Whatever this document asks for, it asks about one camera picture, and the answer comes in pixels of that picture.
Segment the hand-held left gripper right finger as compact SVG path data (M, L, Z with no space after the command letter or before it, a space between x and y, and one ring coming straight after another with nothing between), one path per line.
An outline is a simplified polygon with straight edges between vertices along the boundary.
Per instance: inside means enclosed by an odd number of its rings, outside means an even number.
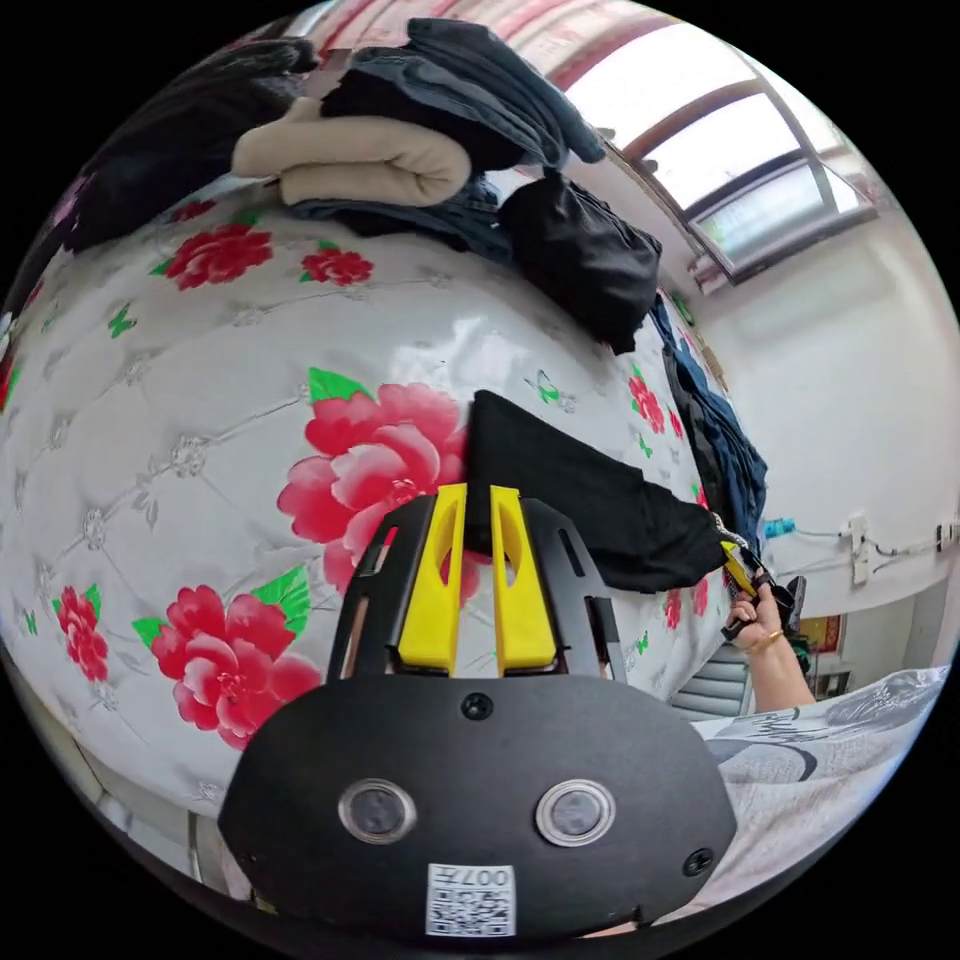
M517 490L490 488L496 661L501 676L553 669L556 641Z

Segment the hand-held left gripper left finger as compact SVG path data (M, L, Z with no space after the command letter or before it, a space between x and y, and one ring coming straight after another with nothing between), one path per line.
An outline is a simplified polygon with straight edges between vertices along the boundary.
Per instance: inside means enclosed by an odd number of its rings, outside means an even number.
M463 569L467 486L443 485L432 501L426 534L397 644L403 667L455 667Z

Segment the person's right hand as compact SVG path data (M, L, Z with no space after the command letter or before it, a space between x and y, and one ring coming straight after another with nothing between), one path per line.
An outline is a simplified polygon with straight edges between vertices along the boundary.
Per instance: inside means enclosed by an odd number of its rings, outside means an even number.
M761 582L755 593L740 594L726 627L728 641L748 656L759 654L784 638L782 620L771 584Z

